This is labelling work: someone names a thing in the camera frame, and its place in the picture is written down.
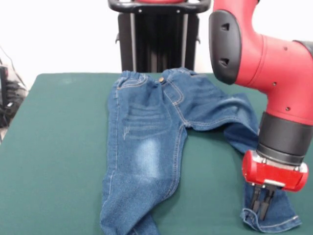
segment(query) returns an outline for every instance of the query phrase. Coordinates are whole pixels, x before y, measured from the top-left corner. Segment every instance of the blue denim jeans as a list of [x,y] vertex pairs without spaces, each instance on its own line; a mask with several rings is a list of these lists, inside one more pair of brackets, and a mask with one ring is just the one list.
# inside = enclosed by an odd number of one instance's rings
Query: blue denim jeans
[[[258,142],[258,120],[244,94],[227,95],[205,75],[166,70],[163,79],[125,71],[108,100],[107,173],[100,225],[105,235],[158,235],[151,209],[169,198],[180,178],[187,128],[224,126],[226,140],[245,153]],[[284,191],[277,191],[264,221],[249,209],[245,183],[241,218],[257,231],[277,233],[301,224]]]

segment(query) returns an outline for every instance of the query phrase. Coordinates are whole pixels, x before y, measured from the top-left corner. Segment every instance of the white wall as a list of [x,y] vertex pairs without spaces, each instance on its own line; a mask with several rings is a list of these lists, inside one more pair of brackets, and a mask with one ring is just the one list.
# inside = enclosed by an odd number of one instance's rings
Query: white wall
[[[31,87],[45,72],[120,72],[117,14],[106,0],[0,0],[0,45]],[[255,30],[286,40],[313,41],[313,1],[261,0]],[[200,17],[195,70],[211,72],[208,16]],[[5,59],[0,51],[0,58]]]

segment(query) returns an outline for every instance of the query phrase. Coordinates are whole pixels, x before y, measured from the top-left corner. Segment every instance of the green tablecloth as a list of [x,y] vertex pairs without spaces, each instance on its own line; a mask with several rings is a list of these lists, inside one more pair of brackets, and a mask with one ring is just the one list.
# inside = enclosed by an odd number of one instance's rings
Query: green tablecloth
[[[106,169],[107,96],[118,74],[38,76],[0,146],[0,235],[100,235]],[[266,97],[245,92],[258,116]],[[242,223],[240,156],[219,132],[188,131],[181,181],[153,211],[163,235],[250,235]],[[312,146],[305,161],[313,167]],[[303,225],[289,235],[313,233],[313,179],[290,194]]]

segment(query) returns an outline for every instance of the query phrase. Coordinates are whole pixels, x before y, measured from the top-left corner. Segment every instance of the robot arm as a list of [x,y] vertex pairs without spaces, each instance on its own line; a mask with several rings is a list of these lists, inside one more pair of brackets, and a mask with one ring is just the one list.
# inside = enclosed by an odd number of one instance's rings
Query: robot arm
[[[313,43],[256,33],[252,15],[258,2],[215,0],[209,42],[220,81],[268,97],[258,147],[243,160],[245,180],[255,185],[251,208],[261,210],[264,219],[276,188],[299,191],[308,178],[303,159],[313,136]],[[263,203],[258,201],[260,188],[268,188]]]

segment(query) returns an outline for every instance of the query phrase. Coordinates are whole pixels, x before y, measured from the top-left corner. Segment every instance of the distressed denim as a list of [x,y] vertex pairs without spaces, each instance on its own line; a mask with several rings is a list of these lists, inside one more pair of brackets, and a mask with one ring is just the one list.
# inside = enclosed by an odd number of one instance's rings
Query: distressed denim
[[[125,71],[108,100],[107,172],[100,225],[105,235],[158,235],[150,211],[169,198],[180,178],[187,128],[224,126],[241,153],[255,149],[258,120],[244,94],[227,95],[205,75],[180,68],[162,79]],[[301,224],[287,194],[277,191],[264,221],[249,209],[253,187],[244,184],[240,217],[257,231],[277,233]]]

